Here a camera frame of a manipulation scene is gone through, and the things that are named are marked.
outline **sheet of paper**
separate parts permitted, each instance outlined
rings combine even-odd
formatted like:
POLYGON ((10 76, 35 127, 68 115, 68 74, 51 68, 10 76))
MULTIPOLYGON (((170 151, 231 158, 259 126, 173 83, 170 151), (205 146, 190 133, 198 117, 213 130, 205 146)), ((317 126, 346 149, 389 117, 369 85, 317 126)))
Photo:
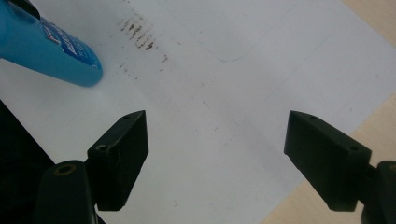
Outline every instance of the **sheet of paper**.
POLYGON ((396 85, 396 50, 337 0, 35 0, 105 69, 81 88, 0 61, 0 98, 56 162, 147 110, 150 153, 106 223, 259 223, 303 179, 290 110, 351 133, 396 85))

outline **screw hole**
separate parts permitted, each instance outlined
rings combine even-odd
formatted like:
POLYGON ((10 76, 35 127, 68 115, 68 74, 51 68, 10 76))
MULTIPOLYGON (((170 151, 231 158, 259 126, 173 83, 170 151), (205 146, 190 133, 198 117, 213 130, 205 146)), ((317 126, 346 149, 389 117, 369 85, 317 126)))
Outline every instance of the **screw hole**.
POLYGON ((61 175, 69 175, 73 173, 76 170, 76 165, 75 164, 66 164, 61 167, 58 167, 55 169, 53 172, 54 175, 61 176, 61 175))
POLYGON ((108 147, 106 145, 100 145, 96 147, 96 150, 99 151, 106 151, 108 149, 108 147))

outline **blue bottle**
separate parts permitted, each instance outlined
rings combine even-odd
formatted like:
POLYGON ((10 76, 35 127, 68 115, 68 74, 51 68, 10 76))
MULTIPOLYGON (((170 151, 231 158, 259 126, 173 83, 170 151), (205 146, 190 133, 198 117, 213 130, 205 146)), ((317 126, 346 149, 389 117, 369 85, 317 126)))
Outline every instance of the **blue bottle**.
POLYGON ((87 45, 40 18, 27 0, 0 0, 0 58, 85 87, 103 74, 87 45))

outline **ink mark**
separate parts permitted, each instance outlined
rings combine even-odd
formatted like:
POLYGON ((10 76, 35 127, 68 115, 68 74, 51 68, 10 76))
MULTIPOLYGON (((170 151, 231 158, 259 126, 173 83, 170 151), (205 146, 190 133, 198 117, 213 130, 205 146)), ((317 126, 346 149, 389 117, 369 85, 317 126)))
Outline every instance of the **ink mark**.
POLYGON ((145 40, 145 42, 143 42, 143 44, 141 44, 138 48, 141 49, 143 46, 145 46, 145 44, 149 41, 149 38, 147 38, 145 40))
POLYGON ((141 38, 143 38, 146 35, 146 32, 143 33, 141 36, 139 36, 139 38, 137 38, 137 41, 139 41, 141 38))
POLYGON ((129 20, 127 22, 125 22, 125 24, 121 28, 122 31, 124 31, 126 29, 126 27, 128 26, 128 23, 129 23, 129 20))
POLYGON ((134 29, 134 33, 132 34, 130 39, 133 39, 137 33, 139 33, 139 31, 142 29, 142 26, 137 27, 136 29, 134 29))
POLYGON ((149 43, 149 45, 146 47, 146 50, 152 49, 153 44, 154 44, 154 42, 149 43))
POLYGON ((165 59, 163 59, 163 61, 161 63, 164 63, 164 62, 168 61, 168 56, 166 54, 163 55, 163 56, 165 56, 165 59))

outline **wooden table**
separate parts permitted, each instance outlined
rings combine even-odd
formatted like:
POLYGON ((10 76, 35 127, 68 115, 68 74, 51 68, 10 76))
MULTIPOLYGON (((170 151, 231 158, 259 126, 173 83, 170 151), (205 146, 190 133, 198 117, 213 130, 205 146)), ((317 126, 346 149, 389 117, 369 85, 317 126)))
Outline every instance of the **wooden table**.
MULTIPOLYGON (((396 0, 344 2, 396 47, 396 0)), ((396 161, 396 92, 351 136, 373 151, 370 162, 373 166, 384 160, 396 161)), ((361 223, 361 211, 361 203, 353 213, 331 211, 305 180, 262 224, 361 223)))

